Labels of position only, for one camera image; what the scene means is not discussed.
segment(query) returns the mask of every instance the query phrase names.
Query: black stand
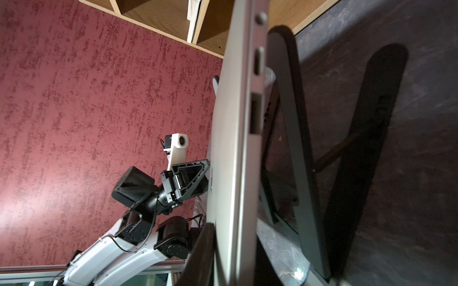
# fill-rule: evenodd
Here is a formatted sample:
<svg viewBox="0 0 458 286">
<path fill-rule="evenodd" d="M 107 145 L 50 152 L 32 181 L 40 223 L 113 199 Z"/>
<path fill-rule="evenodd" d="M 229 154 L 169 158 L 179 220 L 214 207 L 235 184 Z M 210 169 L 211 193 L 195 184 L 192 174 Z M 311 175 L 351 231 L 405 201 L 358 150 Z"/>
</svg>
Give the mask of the black stand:
<svg viewBox="0 0 458 286">
<path fill-rule="evenodd" d="M 294 35 L 287 27 L 269 32 L 267 66 L 276 76 L 264 128 L 260 197 L 269 221 L 281 223 L 299 236 L 302 252 L 325 280 L 343 273 L 349 248 L 380 156 L 396 101 L 408 51 L 391 44 L 369 60 L 348 137 L 320 159 L 313 161 L 300 64 Z M 297 229 L 277 212 L 266 170 L 273 123 L 282 105 L 289 152 L 297 188 L 294 216 Z M 324 215 L 319 209 L 316 172 L 342 157 Z"/>
</svg>

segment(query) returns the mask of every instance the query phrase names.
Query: wooden board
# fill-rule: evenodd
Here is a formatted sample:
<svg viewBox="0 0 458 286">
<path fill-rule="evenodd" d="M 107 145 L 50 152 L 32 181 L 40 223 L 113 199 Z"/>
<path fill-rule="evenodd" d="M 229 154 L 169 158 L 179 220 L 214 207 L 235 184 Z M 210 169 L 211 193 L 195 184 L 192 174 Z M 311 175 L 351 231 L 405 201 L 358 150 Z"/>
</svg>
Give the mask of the wooden board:
<svg viewBox="0 0 458 286">
<path fill-rule="evenodd" d="M 110 11 L 114 11 L 110 0 L 91 0 L 91 2 Z"/>
<path fill-rule="evenodd" d="M 205 19 L 205 14 L 207 13 L 208 3 L 210 0 L 202 0 L 199 7 L 199 15 L 197 17 L 196 28 L 194 30 L 194 36 L 192 37 L 192 43 L 197 43 L 199 38 L 200 31 L 202 29 L 203 19 Z"/>
<path fill-rule="evenodd" d="M 144 24 L 144 23 L 141 23 L 141 22 L 139 22 L 139 21 L 133 20 L 133 19 L 131 19 L 131 18 L 129 18 L 129 17 L 126 17 L 126 16 L 124 16 L 124 15 L 117 15 L 117 14 L 116 14 L 115 12 L 113 12 L 112 10 L 109 10 L 109 9 L 104 8 L 104 7 L 102 7 L 102 6 L 96 5 L 96 4 L 92 3 L 92 2 L 89 2 L 88 0 L 79 0 L 79 1 L 80 1 L 81 3 L 84 3 L 84 4 L 88 5 L 88 6 L 91 6 L 91 7 L 93 7 L 93 8 L 99 9 L 99 10 L 105 12 L 105 13 L 111 14 L 111 15 L 113 15 L 113 16 L 117 16 L 117 17 L 119 17 L 119 18 L 121 18 L 121 19 L 123 19 L 123 20 L 125 20 L 125 21 L 128 21 L 128 22 L 131 22 L 131 23 L 133 23 L 133 24 L 139 25 L 139 26 L 141 26 L 141 27 L 143 27 L 143 28 L 145 28 L 145 29 L 148 29 L 148 30 L 151 30 L 151 31 L 156 32 L 156 33 L 158 33 L 158 34 L 161 34 L 161 35 L 164 35 L 164 36 L 166 36 L 166 37 L 169 37 L 169 38 L 171 38 L 171 39 L 173 39 L 173 40 L 175 40 L 175 41 L 178 41 L 178 42 L 180 42 L 180 43 L 189 45 L 189 46 L 191 46 L 191 47 L 193 47 L 193 48 L 196 48 L 196 49 L 198 49 L 198 50 L 201 50 L 201 51 L 203 51 L 203 52 L 206 52 L 206 53 L 209 53 L 209 54 L 214 55 L 214 56 L 216 56 L 216 57 L 222 58 L 222 56 L 221 56 L 220 54 L 217 54 L 217 53 L 214 53 L 214 52 L 209 51 L 209 50 L 207 50 L 207 49 L 201 48 L 201 47 L 199 47 L 199 46 L 197 46 L 197 45 L 188 43 L 186 40 L 183 40 L 183 39 L 180 39 L 180 38 L 178 38 L 178 37 L 175 37 L 175 36 L 172 36 L 172 35 L 170 35 L 170 34 L 167 34 L 167 33 L 163 32 L 163 31 L 161 31 L 161 30 L 158 30 L 158 29 L 156 29 L 156 28 L 153 28 L 153 27 L 151 27 L 151 26 L 148 26 L 148 25 L 146 25 L 146 24 Z"/>
<path fill-rule="evenodd" d="M 286 25 L 295 35 L 337 2 L 338 0 L 270 0 L 269 28 Z"/>
<path fill-rule="evenodd" d="M 119 10 L 119 7 L 118 7 L 118 2 L 116 0 L 110 0 L 110 3 L 116 15 L 121 15 L 121 11 Z"/>
<path fill-rule="evenodd" d="M 197 45 L 224 56 L 234 0 L 210 0 Z"/>
<path fill-rule="evenodd" d="M 186 41 L 187 0 L 118 0 L 121 14 Z"/>
</svg>

